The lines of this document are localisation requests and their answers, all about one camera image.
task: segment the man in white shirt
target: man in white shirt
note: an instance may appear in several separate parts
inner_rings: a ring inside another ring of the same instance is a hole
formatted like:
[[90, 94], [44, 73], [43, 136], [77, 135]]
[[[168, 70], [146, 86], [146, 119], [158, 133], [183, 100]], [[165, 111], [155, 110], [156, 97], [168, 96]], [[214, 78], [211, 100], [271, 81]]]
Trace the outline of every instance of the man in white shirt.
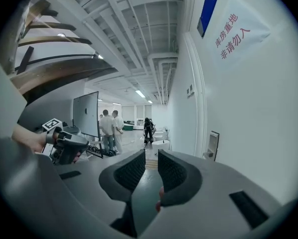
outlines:
[[122, 134], [123, 132], [123, 127], [124, 127], [124, 120], [122, 117], [118, 116], [118, 111], [113, 111], [112, 116], [114, 117], [114, 138], [115, 138], [115, 143], [116, 147], [118, 149], [117, 154], [122, 154], [123, 153], [123, 146], [122, 146]]
[[114, 149], [114, 120], [108, 115], [108, 110], [103, 110], [103, 117], [99, 121], [99, 128], [102, 130], [104, 149], [108, 151]]

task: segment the person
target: person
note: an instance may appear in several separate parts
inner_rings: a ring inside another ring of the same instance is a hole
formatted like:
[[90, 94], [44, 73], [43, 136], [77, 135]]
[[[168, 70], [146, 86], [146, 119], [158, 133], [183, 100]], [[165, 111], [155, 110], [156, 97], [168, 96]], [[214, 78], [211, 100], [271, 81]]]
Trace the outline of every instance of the person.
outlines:
[[114, 121], [113, 118], [108, 115], [108, 110], [103, 110], [103, 118], [99, 121], [99, 128], [102, 130], [102, 139], [104, 142], [104, 149], [114, 149]]
[[146, 140], [146, 138], [148, 138], [148, 133], [149, 133], [150, 143], [152, 143], [153, 140], [152, 140], [151, 122], [149, 121], [148, 118], [145, 118], [145, 124], [144, 124], [145, 143], [148, 143], [148, 141]]
[[123, 146], [122, 146], [122, 134], [123, 132], [123, 127], [124, 127], [124, 120], [122, 117], [118, 116], [118, 111], [114, 110], [112, 113], [112, 116], [114, 117], [114, 138], [115, 138], [115, 143], [116, 147], [118, 149], [117, 154], [122, 154], [123, 153]]

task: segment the ceiling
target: ceiling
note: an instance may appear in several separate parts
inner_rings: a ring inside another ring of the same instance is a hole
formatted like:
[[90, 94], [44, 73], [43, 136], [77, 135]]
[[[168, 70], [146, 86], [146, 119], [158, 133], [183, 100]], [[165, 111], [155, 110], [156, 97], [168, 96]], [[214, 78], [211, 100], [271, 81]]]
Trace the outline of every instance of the ceiling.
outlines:
[[[105, 97], [108, 102], [119, 101], [123, 105], [149, 104], [148, 100], [154, 104], [167, 103], [177, 62], [176, 34], [183, 0], [47, 1], [58, 15], [35, 21], [66, 23], [76, 30], [31, 29], [25, 38], [58, 33], [86, 38], [92, 44], [62, 43], [66, 46], [55, 53], [71, 52], [75, 45], [77, 54], [100, 54], [118, 70], [104, 77], [89, 78], [87, 88], [99, 91], [99, 97]], [[140, 90], [146, 98], [135, 90]]]

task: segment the ceiling pipe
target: ceiling pipe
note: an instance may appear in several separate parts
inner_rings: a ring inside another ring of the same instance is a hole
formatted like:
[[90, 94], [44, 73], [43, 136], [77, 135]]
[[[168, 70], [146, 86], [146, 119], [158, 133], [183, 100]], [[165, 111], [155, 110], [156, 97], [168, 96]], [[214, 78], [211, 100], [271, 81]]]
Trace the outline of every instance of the ceiling pipe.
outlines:
[[150, 69], [151, 69], [151, 72], [152, 72], [152, 75], [153, 75], [155, 87], [157, 88], [157, 91], [158, 91], [159, 100], [160, 100], [161, 105], [163, 105], [163, 103], [162, 103], [162, 99], [161, 99], [158, 79], [157, 79], [157, 75], [155, 73], [153, 60], [156, 59], [156, 58], [177, 58], [177, 57], [178, 57], [178, 54], [174, 53], [174, 52], [154, 53], [154, 54], [150, 54], [148, 56], [148, 63], [150, 65]]
[[170, 66], [169, 71], [168, 71], [168, 75], [167, 75], [167, 81], [165, 82], [165, 88], [166, 88], [166, 94], [167, 94], [167, 103], [168, 103], [168, 97], [169, 97], [169, 81], [170, 81], [170, 76], [171, 76], [171, 72], [172, 70], [175, 68], [172, 68]]
[[170, 64], [170, 63], [176, 63], [177, 59], [172, 58], [172, 59], [163, 59], [158, 62], [158, 68], [159, 68], [159, 73], [160, 73], [160, 83], [161, 83], [161, 93], [162, 93], [162, 102], [164, 105], [164, 85], [163, 85], [163, 64]]

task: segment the ceiling light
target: ceiling light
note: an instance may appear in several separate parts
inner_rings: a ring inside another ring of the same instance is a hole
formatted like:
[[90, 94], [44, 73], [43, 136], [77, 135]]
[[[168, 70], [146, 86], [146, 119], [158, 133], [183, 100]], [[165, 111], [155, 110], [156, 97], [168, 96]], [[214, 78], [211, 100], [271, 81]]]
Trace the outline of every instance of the ceiling light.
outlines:
[[140, 90], [136, 90], [136, 93], [137, 93], [139, 96], [141, 96], [142, 98], [145, 98], [145, 96], [143, 95], [143, 93], [141, 93]]

